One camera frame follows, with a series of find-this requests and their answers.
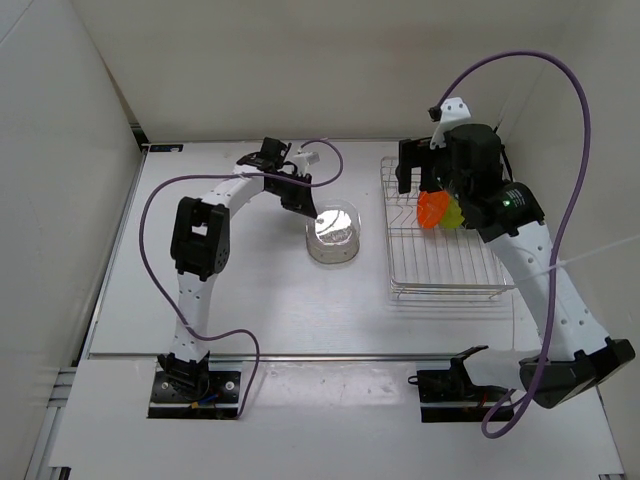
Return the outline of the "green plate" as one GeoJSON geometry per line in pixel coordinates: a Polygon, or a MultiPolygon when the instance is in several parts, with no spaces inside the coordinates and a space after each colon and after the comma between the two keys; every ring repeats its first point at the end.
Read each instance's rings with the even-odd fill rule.
{"type": "Polygon", "coordinates": [[[444,229],[457,229],[461,227],[464,222],[465,218],[458,202],[454,198],[451,198],[438,225],[444,229]]]}

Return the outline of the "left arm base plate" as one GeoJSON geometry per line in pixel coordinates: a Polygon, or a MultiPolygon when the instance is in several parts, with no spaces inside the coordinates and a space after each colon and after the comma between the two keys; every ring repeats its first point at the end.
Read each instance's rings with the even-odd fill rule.
{"type": "Polygon", "coordinates": [[[195,387],[172,380],[156,367],[147,417],[176,420],[234,420],[240,406],[241,371],[238,365],[209,366],[195,387]]]}

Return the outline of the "clear glass plate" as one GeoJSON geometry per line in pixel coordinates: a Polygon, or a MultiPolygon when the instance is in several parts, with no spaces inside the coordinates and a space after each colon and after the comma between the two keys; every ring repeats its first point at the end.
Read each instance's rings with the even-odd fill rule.
{"type": "Polygon", "coordinates": [[[339,265],[353,260],[360,251],[358,239],[345,243],[325,243],[317,238],[307,238],[306,247],[310,257],[322,265],[339,265]]]}
{"type": "Polygon", "coordinates": [[[320,200],[317,216],[306,223],[306,240],[321,247],[351,246],[360,239],[361,222],[356,207],[342,199],[320,200]]]}

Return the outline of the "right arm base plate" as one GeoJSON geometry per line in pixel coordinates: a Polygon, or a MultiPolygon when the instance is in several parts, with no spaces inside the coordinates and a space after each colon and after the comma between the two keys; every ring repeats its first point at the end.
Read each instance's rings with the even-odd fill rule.
{"type": "Polygon", "coordinates": [[[463,361],[483,347],[451,357],[445,367],[431,363],[418,367],[407,382],[418,389],[422,423],[480,423],[507,392],[497,386],[474,385],[463,361]]]}

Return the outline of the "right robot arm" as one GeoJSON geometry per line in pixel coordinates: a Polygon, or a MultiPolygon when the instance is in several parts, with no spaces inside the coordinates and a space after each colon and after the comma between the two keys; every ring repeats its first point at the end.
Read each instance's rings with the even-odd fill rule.
{"type": "Polygon", "coordinates": [[[409,192],[420,172],[422,192],[458,202],[468,228],[500,260],[535,324],[541,349],[520,353],[486,346],[451,360],[449,387],[470,400],[484,388],[532,390],[543,408],[601,384],[636,357],[631,342],[614,339],[596,320],[567,272],[557,267],[545,214],[532,191],[503,175],[502,141],[483,124],[457,126],[442,147],[430,139],[399,143],[398,191],[409,192]]]}

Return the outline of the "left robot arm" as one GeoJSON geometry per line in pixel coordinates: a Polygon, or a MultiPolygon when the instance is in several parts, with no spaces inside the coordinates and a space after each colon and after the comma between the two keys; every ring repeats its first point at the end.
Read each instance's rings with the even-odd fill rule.
{"type": "Polygon", "coordinates": [[[310,185],[316,152],[298,151],[287,159],[290,146],[265,138],[259,151],[243,156],[233,172],[201,197],[180,200],[170,255],[175,262],[179,310],[170,352],[159,357],[166,375],[188,400],[206,395],[210,386],[206,335],[213,286],[230,257],[230,223],[255,196],[267,192],[289,211],[316,218],[310,185]]]}

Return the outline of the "orange plate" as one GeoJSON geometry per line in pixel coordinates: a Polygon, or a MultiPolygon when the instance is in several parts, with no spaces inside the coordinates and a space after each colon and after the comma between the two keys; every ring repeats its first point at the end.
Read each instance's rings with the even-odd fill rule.
{"type": "Polygon", "coordinates": [[[450,198],[445,191],[429,193],[422,191],[419,193],[416,217],[420,227],[431,229],[437,226],[444,216],[450,198]]]}

